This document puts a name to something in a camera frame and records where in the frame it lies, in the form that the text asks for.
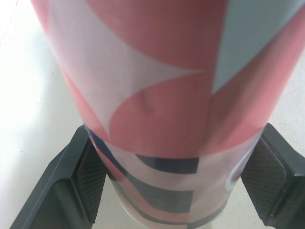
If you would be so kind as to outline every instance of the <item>white curved shape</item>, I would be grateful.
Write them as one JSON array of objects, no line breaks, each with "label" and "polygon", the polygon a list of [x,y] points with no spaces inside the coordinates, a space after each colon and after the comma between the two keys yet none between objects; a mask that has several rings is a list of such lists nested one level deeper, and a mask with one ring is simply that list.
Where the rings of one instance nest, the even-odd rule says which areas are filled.
[{"label": "white curved shape", "polygon": [[109,135],[119,105],[140,90],[202,70],[179,68],[138,52],[120,40],[85,0],[50,1],[52,48]]}]

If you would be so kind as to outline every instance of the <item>pink geometric pattern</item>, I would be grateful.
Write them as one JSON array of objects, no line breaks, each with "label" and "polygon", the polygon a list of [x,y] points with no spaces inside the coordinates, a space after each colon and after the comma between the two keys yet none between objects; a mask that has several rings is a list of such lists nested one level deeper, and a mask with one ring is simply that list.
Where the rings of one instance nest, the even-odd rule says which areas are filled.
[{"label": "pink geometric pattern", "polygon": [[225,206],[305,44],[305,1],[273,1],[32,0],[137,221],[194,229]]}]

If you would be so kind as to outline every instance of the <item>dark gray stripe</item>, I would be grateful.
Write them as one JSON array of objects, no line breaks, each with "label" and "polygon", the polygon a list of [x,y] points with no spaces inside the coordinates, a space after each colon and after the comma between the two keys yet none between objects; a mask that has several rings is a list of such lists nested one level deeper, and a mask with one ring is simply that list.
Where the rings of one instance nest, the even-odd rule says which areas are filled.
[{"label": "dark gray stripe", "polygon": [[208,222],[212,221],[216,216],[219,215],[219,213],[221,213],[223,211],[223,209],[225,208],[225,206],[227,205],[227,202],[222,205],[216,212],[212,213],[211,215],[200,219],[198,221],[195,221],[193,223],[188,223],[187,224],[187,229],[196,229],[198,227],[203,226],[204,224],[207,224]]},{"label": "dark gray stripe", "polygon": [[176,174],[196,173],[199,162],[199,158],[167,159],[140,155],[137,155],[137,157],[151,168]]}]

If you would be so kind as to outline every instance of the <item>white surface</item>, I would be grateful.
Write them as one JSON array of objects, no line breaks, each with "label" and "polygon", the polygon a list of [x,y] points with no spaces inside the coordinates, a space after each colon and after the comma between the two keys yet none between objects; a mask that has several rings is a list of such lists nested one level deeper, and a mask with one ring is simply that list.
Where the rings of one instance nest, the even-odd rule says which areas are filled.
[{"label": "white surface", "polygon": [[[48,163],[82,124],[61,72],[27,0],[16,8],[16,30],[0,47],[0,228],[8,229]],[[270,122],[305,153],[305,53]],[[122,208],[106,181],[94,229],[144,229]],[[203,229],[264,229],[239,182],[228,206]]]}]

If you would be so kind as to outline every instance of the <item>textured grip surface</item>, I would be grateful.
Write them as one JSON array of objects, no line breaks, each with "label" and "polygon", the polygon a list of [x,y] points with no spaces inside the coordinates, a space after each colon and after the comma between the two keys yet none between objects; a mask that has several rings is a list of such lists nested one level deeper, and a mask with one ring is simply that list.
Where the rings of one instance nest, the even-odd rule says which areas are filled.
[{"label": "textured grip surface", "polygon": [[106,168],[92,144],[75,172],[74,182],[81,197],[90,223],[94,223],[102,197]]},{"label": "textured grip surface", "polygon": [[266,126],[242,180],[266,226],[304,229],[305,158],[272,125]]}]

